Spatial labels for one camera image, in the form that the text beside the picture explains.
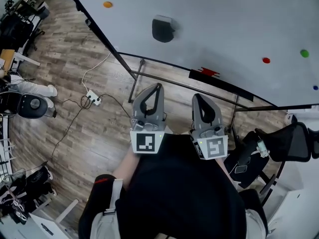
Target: red object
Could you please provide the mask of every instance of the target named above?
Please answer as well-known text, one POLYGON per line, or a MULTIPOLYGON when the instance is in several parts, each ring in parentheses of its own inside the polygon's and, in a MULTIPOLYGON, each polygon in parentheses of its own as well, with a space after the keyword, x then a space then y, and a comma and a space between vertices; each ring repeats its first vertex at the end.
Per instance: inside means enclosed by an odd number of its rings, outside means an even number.
POLYGON ((265 64, 269 64, 269 63, 270 63, 270 59, 269 59, 269 58, 263 58, 263 62, 264 62, 265 64))
POLYGON ((201 73, 202 74, 205 74, 205 75, 208 75, 208 76, 216 76, 216 77, 219 77, 217 74, 219 74, 219 73, 217 73, 217 72, 214 72, 214 71, 212 71, 212 70, 210 70, 210 69, 207 69, 207 68, 205 68, 205 67, 202 67, 202 69, 203 69, 203 71, 201 71, 201 73))
POLYGON ((109 180, 108 178, 100 179, 100 180, 97 180, 94 184, 98 184, 98 183, 108 181, 108 180, 109 180))

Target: chair backrest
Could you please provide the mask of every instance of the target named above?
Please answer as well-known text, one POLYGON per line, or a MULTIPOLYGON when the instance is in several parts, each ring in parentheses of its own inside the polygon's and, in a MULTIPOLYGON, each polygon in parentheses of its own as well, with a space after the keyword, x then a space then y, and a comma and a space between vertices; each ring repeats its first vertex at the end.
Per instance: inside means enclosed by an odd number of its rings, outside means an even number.
POLYGON ((319 131, 313 131, 310 128, 308 128, 308 131, 312 147, 311 153, 313 158, 317 159, 319 158, 319 131))
POLYGON ((301 123, 293 123, 273 133, 261 133, 259 137, 269 149, 270 157, 275 162, 298 161, 308 162, 311 158, 311 141, 307 127, 301 123))

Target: white table leg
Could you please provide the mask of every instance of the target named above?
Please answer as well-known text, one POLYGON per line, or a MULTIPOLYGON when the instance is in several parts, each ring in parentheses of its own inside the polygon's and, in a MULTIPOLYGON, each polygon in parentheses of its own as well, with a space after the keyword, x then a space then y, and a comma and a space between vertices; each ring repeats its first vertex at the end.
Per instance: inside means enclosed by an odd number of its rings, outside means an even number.
POLYGON ((48 198, 43 204, 41 204, 38 208, 36 208, 32 214, 36 214, 38 213, 40 210, 42 210, 44 207, 46 207, 49 203, 52 202, 52 199, 51 198, 48 198))
POLYGON ((30 59, 30 58, 28 58, 28 57, 26 57, 26 56, 23 56, 22 54, 20 54, 19 52, 15 52, 14 53, 14 57, 15 58, 17 58, 17 60, 20 60, 20 61, 28 61, 29 63, 31 63, 31 64, 34 64, 34 65, 36 65, 36 66, 40 66, 41 65, 41 63, 39 63, 39 62, 37 62, 37 61, 35 61, 35 60, 33 60, 33 59, 30 59))
POLYGON ((56 218, 55 222, 60 223, 65 216, 67 216, 69 214, 69 212, 72 211, 72 209, 77 205, 77 203, 79 202, 79 200, 75 199, 64 211, 63 213, 60 214, 59 217, 56 218))

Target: black chair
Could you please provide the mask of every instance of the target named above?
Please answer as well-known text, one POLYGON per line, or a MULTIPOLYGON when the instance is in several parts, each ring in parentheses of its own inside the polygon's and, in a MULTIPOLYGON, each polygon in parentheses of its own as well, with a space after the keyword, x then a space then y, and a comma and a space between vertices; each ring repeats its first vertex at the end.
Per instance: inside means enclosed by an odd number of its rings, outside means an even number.
POLYGON ((319 131, 313 131, 308 128, 309 137, 312 148, 312 156, 314 159, 319 158, 319 131))
POLYGON ((38 119, 46 114, 47 101, 35 94, 20 94, 15 91, 0 93, 0 114, 4 116, 20 115, 27 119, 38 119))
POLYGON ((276 175, 270 179, 263 172, 269 157, 262 158, 256 150, 257 142, 263 140, 269 155, 275 162, 298 161, 308 162, 312 154, 312 142, 306 126, 297 122, 273 133, 264 133, 260 129, 249 132, 241 141, 235 131, 236 148, 230 151, 225 159, 225 166, 233 180, 241 182, 247 188, 258 176, 266 183, 260 194, 266 193, 275 182, 276 175))
POLYGON ((16 14, 8 15, 0 25, 1 48, 18 50, 29 39, 33 27, 32 23, 23 22, 16 14))

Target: black device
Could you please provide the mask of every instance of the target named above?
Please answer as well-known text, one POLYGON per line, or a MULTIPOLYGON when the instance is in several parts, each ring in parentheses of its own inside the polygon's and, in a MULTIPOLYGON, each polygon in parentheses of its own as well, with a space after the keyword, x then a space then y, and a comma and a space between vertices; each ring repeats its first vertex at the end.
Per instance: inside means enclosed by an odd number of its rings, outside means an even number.
POLYGON ((12 116, 18 114, 27 119, 38 119, 48 109, 46 100, 34 94, 20 94, 15 91, 0 93, 0 114, 12 116))
POLYGON ((171 18, 157 15, 152 22, 152 34, 159 42, 170 42, 174 39, 175 30, 171 25, 171 18))

